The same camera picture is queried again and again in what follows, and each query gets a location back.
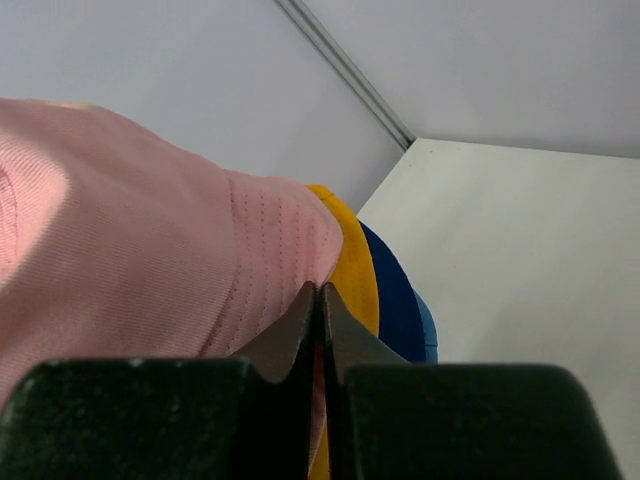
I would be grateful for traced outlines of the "light blue bucket hat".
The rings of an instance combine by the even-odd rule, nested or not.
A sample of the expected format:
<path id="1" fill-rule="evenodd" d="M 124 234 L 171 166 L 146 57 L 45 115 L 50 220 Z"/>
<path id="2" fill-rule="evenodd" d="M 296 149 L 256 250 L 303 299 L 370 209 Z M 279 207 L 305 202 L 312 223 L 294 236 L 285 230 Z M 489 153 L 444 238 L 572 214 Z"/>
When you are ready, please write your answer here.
<path id="1" fill-rule="evenodd" d="M 437 329 L 428 306 L 418 294 L 414 292 L 416 303 L 418 305 L 422 326 L 423 326 L 423 338 L 425 345 L 425 361 L 429 364 L 438 363 L 438 336 Z"/>

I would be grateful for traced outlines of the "pink hat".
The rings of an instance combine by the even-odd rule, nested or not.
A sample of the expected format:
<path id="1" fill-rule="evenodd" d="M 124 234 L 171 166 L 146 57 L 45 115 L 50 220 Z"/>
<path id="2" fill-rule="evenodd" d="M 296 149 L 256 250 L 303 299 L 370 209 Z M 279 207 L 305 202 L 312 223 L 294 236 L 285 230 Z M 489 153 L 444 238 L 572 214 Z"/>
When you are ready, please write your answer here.
<path id="1" fill-rule="evenodd" d="M 93 105 L 1 102 L 1 406 L 66 359 L 228 358 L 316 302 L 343 234 L 306 186 Z"/>

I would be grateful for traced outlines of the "yellow bucket hat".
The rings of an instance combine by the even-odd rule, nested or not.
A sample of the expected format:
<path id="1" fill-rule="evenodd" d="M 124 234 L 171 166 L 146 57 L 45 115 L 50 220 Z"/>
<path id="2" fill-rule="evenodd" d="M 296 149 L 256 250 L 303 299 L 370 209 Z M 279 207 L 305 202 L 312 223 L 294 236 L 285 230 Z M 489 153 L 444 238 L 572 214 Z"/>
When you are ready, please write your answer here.
<path id="1" fill-rule="evenodd" d="M 373 335 L 379 334 L 379 297 L 372 256 L 356 214 L 333 192 L 322 185 L 309 189 L 322 201 L 336 218 L 343 245 L 336 267 L 329 279 L 349 312 Z M 316 348 L 313 385 L 313 415 L 308 477 L 312 480 L 328 479 L 329 448 L 326 426 L 323 350 Z"/>

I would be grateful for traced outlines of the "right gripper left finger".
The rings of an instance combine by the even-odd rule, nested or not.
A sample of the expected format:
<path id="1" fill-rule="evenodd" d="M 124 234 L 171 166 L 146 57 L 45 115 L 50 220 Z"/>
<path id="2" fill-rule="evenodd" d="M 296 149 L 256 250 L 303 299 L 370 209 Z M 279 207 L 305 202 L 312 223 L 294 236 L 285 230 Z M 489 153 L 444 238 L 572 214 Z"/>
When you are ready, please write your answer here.
<path id="1" fill-rule="evenodd" d="M 228 358 L 66 359 L 34 367 L 1 415 L 5 479 L 303 479 L 314 303 Z"/>

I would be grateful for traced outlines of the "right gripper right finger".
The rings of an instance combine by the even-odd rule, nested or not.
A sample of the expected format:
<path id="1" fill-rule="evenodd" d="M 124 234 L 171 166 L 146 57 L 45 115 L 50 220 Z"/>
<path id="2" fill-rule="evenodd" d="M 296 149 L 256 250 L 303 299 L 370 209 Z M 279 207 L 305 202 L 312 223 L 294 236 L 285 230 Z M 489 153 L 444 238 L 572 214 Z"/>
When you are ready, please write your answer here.
<path id="1" fill-rule="evenodd" d="M 618 479 L 591 399 L 567 370 L 412 364 L 322 291 L 335 479 Z"/>

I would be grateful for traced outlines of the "dark blue bucket hat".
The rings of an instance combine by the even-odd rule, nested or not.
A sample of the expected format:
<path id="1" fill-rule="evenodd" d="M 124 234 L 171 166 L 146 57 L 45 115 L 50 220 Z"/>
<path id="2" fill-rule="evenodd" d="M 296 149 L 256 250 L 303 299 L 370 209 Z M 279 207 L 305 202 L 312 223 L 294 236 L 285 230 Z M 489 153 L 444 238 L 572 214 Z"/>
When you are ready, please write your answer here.
<path id="1" fill-rule="evenodd" d="M 424 329 L 407 275 L 386 243 L 364 223 L 379 297 L 379 339 L 409 362 L 426 360 Z"/>

